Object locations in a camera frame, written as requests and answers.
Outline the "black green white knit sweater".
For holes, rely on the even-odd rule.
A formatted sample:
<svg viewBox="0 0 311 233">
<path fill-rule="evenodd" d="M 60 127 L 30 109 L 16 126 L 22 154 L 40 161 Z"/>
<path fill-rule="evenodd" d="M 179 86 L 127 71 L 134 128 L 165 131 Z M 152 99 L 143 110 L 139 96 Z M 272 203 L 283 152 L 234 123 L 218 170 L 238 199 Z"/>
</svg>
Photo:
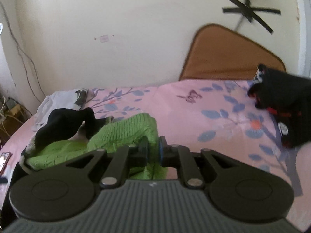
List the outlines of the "black green white knit sweater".
<svg viewBox="0 0 311 233">
<path fill-rule="evenodd" d="M 132 179 L 162 179 L 167 170 L 161 167 L 156 119 L 139 113 L 123 120 L 112 116 L 97 119 L 92 108 L 53 110 L 21 153 L 19 165 L 28 174 L 56 166 L 85 153 L 105 149 L 115 153 L 121 146 L 137 146 L 148 140 L 148 162 L 145 167 L 131 167 Z"/>
</svg>

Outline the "black red patterned folded garment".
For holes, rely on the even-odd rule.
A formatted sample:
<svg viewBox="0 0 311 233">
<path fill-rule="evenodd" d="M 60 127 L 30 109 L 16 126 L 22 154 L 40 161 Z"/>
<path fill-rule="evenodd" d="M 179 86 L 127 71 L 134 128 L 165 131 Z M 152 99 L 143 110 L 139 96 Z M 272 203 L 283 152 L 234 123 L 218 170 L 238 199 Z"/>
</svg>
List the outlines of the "black red patterned folded garment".
<svg viewBox="0 0 311 233">
<path fill-rule="evenodd" d="M 310 79 L 259 64 L 247 94 L 273 116 L 284 147 L 310 142 Z"/>
</svg>

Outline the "brown cushion pad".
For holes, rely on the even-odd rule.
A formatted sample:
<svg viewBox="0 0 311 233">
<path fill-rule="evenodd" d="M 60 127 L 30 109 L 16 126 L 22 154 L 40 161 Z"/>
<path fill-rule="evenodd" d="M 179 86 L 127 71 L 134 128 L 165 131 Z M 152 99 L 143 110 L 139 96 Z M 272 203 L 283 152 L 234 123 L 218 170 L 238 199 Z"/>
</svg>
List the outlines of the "brown cushion pad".
<svg viewBox="0 0 311 233">
<path fill-rule="evenodd" d="M 219 24 L 196 32 L 179 79 L 248 80 L 264 64 L 286 72 L 283 61 L 251 39 Z"/>
</svg>

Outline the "folded grey white t-shirt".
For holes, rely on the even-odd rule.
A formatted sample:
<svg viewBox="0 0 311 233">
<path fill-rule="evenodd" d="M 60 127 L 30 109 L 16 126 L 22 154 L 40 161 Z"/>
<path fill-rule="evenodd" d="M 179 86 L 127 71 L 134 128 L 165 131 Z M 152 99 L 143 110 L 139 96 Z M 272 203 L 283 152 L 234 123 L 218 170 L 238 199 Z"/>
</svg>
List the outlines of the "folded grey white t-shirt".
<svg viewBox="0 0 311 233">
<path fill-rule="evenodd" d="M 88 90 L 85 88 L 69 91 L 56 91 L 52 95 L 45 97 L 34 115 L 34 125 L 32 131 L 38 131 L 46 125 L 50 113 L 59 108 L 80 110 L 85 104 Z"/>
</svg>

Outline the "black tape cross on wall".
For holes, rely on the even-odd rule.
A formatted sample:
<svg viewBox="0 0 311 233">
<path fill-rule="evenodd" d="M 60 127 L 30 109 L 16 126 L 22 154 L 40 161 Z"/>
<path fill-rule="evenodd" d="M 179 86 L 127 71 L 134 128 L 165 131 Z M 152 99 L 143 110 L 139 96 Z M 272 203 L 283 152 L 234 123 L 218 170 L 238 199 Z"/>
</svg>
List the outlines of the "black tape cross on wall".
<svg viewBox="0 0 311 233">
<path fill-rule="evenodd" d="M 238 30 L 240 23 L 245 18 L 248 22 L 252 23 L 256 21 L 259 23 L 269 34 L 273 34 L 273 29 L 256 13 L 264 12 L 269 14 L 281 15 L 281 10 L 274 8 L 266 8 L 266 7 L 253 7 L 250 0 L 244 0 L 243 2 L 239 0 L 228 0 L 230 1 L 234 7 L 223 7 L 222 12 L 224 14 L 240 14 L 241 18 L 239 23 L 236 26 L 235 31 Z"/>
</svg>

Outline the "pink floral bed sheet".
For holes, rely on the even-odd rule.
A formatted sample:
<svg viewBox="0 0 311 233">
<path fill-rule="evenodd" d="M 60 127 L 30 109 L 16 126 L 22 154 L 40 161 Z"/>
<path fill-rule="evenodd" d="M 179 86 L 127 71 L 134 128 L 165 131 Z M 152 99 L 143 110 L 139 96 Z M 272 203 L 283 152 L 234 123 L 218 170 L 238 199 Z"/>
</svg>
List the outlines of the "pink floral bed sheet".
<svg viewBox="0 0 311 233">
<path fill-rule="evenodd" d="M 5 232 L 308 232 L 310 144 L 288 149 L 246 81 L 186 80 L 159 87 L 95 88 L 97 119 L 147 113 L 158 137 L 192 153 L 203 188 L 162 179 L 101 188 L 109 160 L 97 149 L 28 174 L 17 165 L 6 194 Z M 35 134 L 15 134 L 20 154 Z"/>
</svg>

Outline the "smartphone on bed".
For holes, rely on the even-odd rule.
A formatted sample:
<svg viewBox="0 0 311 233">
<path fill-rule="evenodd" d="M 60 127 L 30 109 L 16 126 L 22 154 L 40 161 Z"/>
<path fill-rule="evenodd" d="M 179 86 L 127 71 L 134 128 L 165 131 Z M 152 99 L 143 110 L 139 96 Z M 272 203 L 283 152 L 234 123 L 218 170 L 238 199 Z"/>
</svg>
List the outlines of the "smartphone on bed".
<svg viewBox="0 0 311 233">
<path fill-rule="evenodd" d="M 0 157 L 0 176 L 3 174 L 8 161 L 10 160 L 12 156 L 11 152 L 7 152 L 7 153 L 2 153 L 1 157 Z"/>
</svg>

